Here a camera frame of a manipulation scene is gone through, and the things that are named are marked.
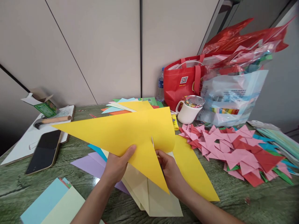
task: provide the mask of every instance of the mug handle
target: mug handle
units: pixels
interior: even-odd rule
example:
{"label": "mug handle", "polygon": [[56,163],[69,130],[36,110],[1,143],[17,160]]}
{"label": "mug handle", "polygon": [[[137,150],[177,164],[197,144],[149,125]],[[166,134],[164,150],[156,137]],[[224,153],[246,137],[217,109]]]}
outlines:
{"label": "mug handle", "polygon": [[175,112],[179,113],[179,111],[178,111],[178,107],[179,107],[179,105],[180,105],[181,103],[185,103],[185,101],[183,101],[183,100],[179,101],[179,103],[177,104],[177,107],[176,107],[176,109],[175,109]]}

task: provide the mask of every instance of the white mug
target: white mug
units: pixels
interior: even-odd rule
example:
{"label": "white mug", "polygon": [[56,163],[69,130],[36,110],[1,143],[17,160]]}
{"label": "white mug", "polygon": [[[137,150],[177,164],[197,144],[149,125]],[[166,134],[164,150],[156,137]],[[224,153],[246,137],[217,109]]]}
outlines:
{"label": "white mug", "polygon": [[[181,103],[183,103],[183,106],[182,106],[181,111],[179,112],[178,107]],[[190,106],[185,104],[185,101],[181,100],[177,104],[175,112],[178,113],[179,122],[181,122],[182,124],[191,124],[194,121],[194,119],[196,118],[196,115],[198,114],[198,112],[201,109],[202,109],[202,107],[200,107],[200,108],[190,107]]]}

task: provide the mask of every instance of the person's right hand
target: person's right hand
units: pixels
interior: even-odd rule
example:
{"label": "person's right hand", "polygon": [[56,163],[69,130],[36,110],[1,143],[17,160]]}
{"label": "person's right hand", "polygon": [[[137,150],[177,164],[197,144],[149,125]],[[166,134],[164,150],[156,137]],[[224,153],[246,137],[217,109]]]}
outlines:
{"label": "person's right hand", "polygon": [[180,169],[172,156],[167,155],[161,150],[156,150],[156,154],[159,156],[158,160],[162,165],[166,184],[169,190],[181,200],[184,194],[188,192],[191,187],[183,178]]}

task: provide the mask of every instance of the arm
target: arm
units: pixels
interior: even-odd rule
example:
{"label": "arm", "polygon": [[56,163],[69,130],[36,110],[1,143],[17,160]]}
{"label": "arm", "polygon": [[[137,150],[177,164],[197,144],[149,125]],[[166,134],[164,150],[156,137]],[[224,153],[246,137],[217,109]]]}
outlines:
{"label": "arm", "polygon": [[122,157],[109,153],[105,171],[71,224],[99,224],[114,185],[125,174],[127,163],[136,150],[132,145]]}
{"label": "arm", "polygon": [[156,150],[169,190],[183,202],[203,224],[242,224],[240,220],[198,195],[183,178],[173,157]]}

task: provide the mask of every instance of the smartphone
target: smartphone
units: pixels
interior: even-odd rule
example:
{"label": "smartphone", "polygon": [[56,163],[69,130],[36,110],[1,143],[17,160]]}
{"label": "smartphone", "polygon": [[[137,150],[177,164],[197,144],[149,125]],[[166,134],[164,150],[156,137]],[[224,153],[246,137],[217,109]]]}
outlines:
{"label": "smartphone", "polygon": [[25,172],[26,175],[37,173],[54,165],[61,136],[60,130],[41,136]]}

